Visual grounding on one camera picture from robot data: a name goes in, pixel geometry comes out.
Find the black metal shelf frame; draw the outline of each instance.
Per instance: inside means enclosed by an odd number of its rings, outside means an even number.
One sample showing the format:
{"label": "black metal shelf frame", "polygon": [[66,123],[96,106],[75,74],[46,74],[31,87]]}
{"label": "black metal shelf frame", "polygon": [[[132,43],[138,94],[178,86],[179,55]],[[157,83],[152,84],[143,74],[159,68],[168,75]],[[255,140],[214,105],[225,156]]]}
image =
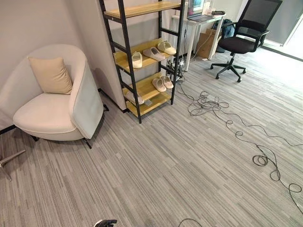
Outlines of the black metal shelf frame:
{"label": "black metal shelf frame", "polygon": [[[117,49],[119,49],[119,50],[121,50],[121,51],[123,51],[127,54],[129,72],[127,72],[122,67],[118,66],[117,64],[116,64],[116,70],[117,70],[117,74],[118,74],[118,77],[119,77],[121,88],[125,87],[134,94],[136,109],[137,109],[137,114],[138,114],[138,121],[141,124],[142,123],[142,118],[141,118],[141,114],[140,114],[140,106],[139,106],[139,102],[138,102],[136,81],[135,81],[135,77],[134,77],[134,68],[133,68],[133,64],[132,64],[132,53],[131,53],[131,47],[130,47],[130,44],[129,44],[129,37],[128,37],[128,31],[127,31],[127,23],[126,23],[126,17],[125,17],[124,2],[123,2],[123,0],[117,0],[117,1],[118,1],[118,5],[119,5],[120,18],[115,18],[115,17],[111,17],[111,16],[106,15],[105,14],[106,8],[105,8],[104,0],[99,0],[99,3],[100,3],[100,7],[101,7],[104,23],[105,23],[105,28],[106,28],[106,31],[107,31],[107,36],[108,36],[108,39],[109,39],[109,43],[110,43],[112,53],[115,53],[116,52],[115,48],[117,48]],[[181,6],[177,7],[177,8],[173,8],[173,9],[176,9],[176,10],[180,11],[180,18],[183,18],[183,15],[184,15],[184,5],[185,5],[185,0],[181,0]],[[115,22],[120,23],[122,25],[125,47],[123,47],[122,45],[114,42],[112,34],[111,34],[110,26],[109,26],[109,20],[115,21]],[[175,35],[175,36],[178,37],[177,47],[176,47],[176,54],[174,56],[175,57],[175,62],[179,61],[179,51],[180,51],[180,44],[181,44],[182,25],[183,25],[183,20],[179,20],[178,32],[163,28],[162,27],[162,11],[158,11],[158,33],[159,33],[158,38],[162,37],[162,32],[165,32],[165,33],[168,33],[168,34],[171,34],[171,35]],[[173,73],[173,85],[174,85],[174,87],[172,89],[171,99],[170,99],[170,104],[173,105],[174,96],[175,96],[175,89],[176,89],[177,73],[178,73],[178,64],[175,64],[175,68],[172,71],[168,67],[162,65],[161,61],[160,61],[158,63],[158,72],[160,72],[161,69],[164,69],[166,71],[169,71],[170,73]],[[132,88],[128,84],[126,84],[122,81],[120,70],[127,73],[131,77]]]}

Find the backpack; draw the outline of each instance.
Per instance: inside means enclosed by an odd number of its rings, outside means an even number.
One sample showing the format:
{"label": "backpack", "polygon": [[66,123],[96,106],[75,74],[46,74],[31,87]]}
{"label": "backpack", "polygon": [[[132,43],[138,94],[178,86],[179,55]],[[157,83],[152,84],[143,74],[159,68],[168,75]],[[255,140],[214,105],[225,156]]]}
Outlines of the backpack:
{"label": "backpack", "polygon": [[[231,20],[229,19],[225,19],[222,23],[222,26],[224,24],[227,24],[227,23],[232,23]],[[219,21],[217,20],[214,24],[214,30],[217,30],[217,27],[218,27],[218,24],[219,24]],[[227,27],[224,27],[222,28],[222,37],[223,38],[227,38],[227,37],[233,37],[233,34],[235,33],[235,27],[234,25],[230,25],[230,26],[227,26]],[[216,52],[219,52],[219,53],[224,53],[225,50],[220,47],[220,46],[217,46],[217,49],[216,49]]]}

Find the beige cushion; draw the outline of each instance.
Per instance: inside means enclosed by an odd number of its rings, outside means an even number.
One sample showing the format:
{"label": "beige cushion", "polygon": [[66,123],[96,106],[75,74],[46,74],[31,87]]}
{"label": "beige cushion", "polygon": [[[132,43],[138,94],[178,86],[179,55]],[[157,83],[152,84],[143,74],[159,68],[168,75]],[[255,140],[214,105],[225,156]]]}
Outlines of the beige cushion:
{"label": "beige cushion", "polygon": [[69,95],[72,89],[71,78],[63,58],[37,59],[28,57],[33,73],[45,93]]}
{"label": "beige cushion", "polygon": [[71,96],[42,93],[23,105],[14,115],[14,124],[39,133],[65,133],[76,126],[69,115]]}

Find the desk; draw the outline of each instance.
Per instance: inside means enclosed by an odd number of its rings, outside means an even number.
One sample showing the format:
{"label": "desk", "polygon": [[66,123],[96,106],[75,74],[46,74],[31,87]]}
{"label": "desk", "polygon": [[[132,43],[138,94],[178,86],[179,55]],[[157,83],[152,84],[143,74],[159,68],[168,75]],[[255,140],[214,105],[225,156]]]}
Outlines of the desk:
{"label": "desk", "polygon": [[[187,57],[186,57],[186,65],[185,65],[186,72],[188,71],[190,57],[191,57],[190,55],[191,55],[191,51],[193,49],[194,41],[195,41],[194,52],[196,52],[196,45],[197,45],[199,37],[200,37],[202,25],[220,20],[218,27],[221,27],[225,15],[226,14],[217,15],[217,16],[214,16],[213,18],[210,18],[203,22],[195,22],[193,20],[187,20],[187,19],[183,20],[186,23],[188,21],[188,25],[192,26],[192,28],[193,28],[193,31],[189,38],[188,49],[187,49]],[[176,26],[177,26],[176,22],[179,20],[180,17],[178,15],[173,15],[172,18],[173,18],[173,29],[176,31],[178,29],[178,28],[176,28]],[[214,35],[214,41],[213,41],[213,45],[212,45],[212,48],[211,48],[209,56],[208,56],[208,60],[212,59],[213,52],[215,51],[214,47],[216,45],[216,41],[218,39],[219,33],[220,33],[220,29],[217,29],[217,31]]]}

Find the chair leg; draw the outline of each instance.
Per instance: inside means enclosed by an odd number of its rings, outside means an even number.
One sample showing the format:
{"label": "chair leg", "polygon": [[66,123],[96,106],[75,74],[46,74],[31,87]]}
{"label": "chair leg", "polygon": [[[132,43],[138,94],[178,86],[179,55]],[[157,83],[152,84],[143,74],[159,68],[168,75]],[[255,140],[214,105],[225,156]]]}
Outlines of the chair leg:
{"label": "chair leg", "polygon": [[245,68],[245,67],[238,66],[238,65],[233,65],[233,67],[234,67],[235,69],[243,70],[243,73],[246,73],[246,68]]}
{"label": "chair leg", "polygon": [[5,172],[5,170],[4,170],[4,168],[3,168],[2,165],[0,165],[0,173],[2,173],[3,175],[5,175],[5,177],[6,177],[9,181],[12,180],[11,177],[9,176],[9,174],[8,174],[7,172]]}
{"label": "chair leg", "polygon": [[216,76],[216,79],[219,79],[219,75],[220,75],[221,73],[223,73],[224,71],[229,70],[230,67],[231,67],[230,65],[227,65],[227,66],[224,67],[220,72],[218,72],[218,73],[217,73],[217,76]]}
{"label": "chair leg", "polygon": [[16,153],[16,154],[13,154],[13,155],[11,155],[11,156],[5,158],[5,159],[1,159],[1,157],[0,157],[0,173],[3,173],[3,174],[5,175],[5,177],[6,177],[9,181],[11,181],[12,179],[11,179],[11,177],[9,176],[9,174],[8,174],[7,172],[5,172],[3,166],[4,166],[8,161],[10,161],[10,160],[12,160],[13,158],[15,158],[15,157],[21,155],[21,154],[24,153],[24,152],[25,152],[25,150],[22,150],[22,151],[20,151],[20,152],[18,152],[18,153]]}
{"label": "chair leg", "polygon": [[231,70],[234,72],[234,74],[236,74],[239,77],[237,82],[240,83],[242,80],[241,76],[238,74],[238,72],[236,71],[236,69],[233,66],[231,66]]}
{"label": "chair leg", "polygon": [[109,111],[109,108],[107,107],[107,105],[103,104],[103,108],[104,108],[104,112]]}
{"label": "chair leg", "polygon": [[31,137],[34,139],[35,142],[37,142],[37,141],[39,140],[39,138],[36,137],[36,136],[32,136],[32,135],[31,135]]}
{"label": "chair leg", "polygon": [[89,142],[87,141],[86,138],[83,138],[83,140],[85,141],[85,143],[87,144],[87,146],[89,147],[89,149],[92,149],[91,145],[89,144]]}
{"label": "chair leg", "polygon": [[22,151],[19,151],[19,152],[16,153],[16,154],[13,154],[13,155],[11,155],[11,156],[9,156],[9,157],[6,157],[6,158],[0,160],[0,165],[3,166],[4,164],[6,164],[6,163],[9,162],[10,160],[14,159],[15,157],[21,155],[21,154],[24,153],[24,152],[25,152],[25,150],[22,150]]}
{"label": "chair leg", "polygon": [[226,67],[228,66],[228,64],[218,64],[218,63],[214,63],[210,66],[210,69],[212,70],[214,68],[214,66],[221,66],[221,67]]}

